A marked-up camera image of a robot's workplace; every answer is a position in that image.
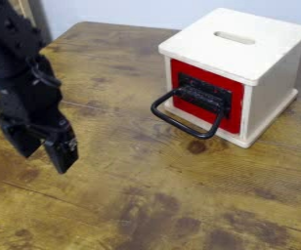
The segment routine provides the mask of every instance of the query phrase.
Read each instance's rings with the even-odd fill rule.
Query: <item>wooden table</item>
[[[301,94],[250,149],[196,141],[150,112],[174,33],[83,22],[44,49],[80,160],[0,134],[0,249],[301,250]]]

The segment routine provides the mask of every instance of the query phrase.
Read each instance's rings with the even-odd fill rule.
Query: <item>drawer handle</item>
[[[202,133],[196,130],[194,130],[192,128],[190,128],[188,126],[186,126],[183,123],[180,123],[178,120],[175,120],[174,118],[171,118],[170,116],[167,116],[164,113],[162,113],[158,110],[158,107],[174,96],[180,97],[182,93],[184,92],[184,87],[180,87],[178,89],[171,90],[164,96],[162,96],[151,105],[151,112],[152,114],[162,119],[163,121],[166,121],[168,124],[171,124],[174,127],[176,127],[178,129],[180,129],[183,132],[186,132],[188,135],[194,136],[198,139],[206,140],[210,139],[218,130],[219,127],[219,123],[222,118],[224,117],[224,112],[226,112],[226,106],[224,104],[222,104],[219,106],[219,109],[216,111],[216,118],[215,121],[211,125],[210,130],[206,133]]]

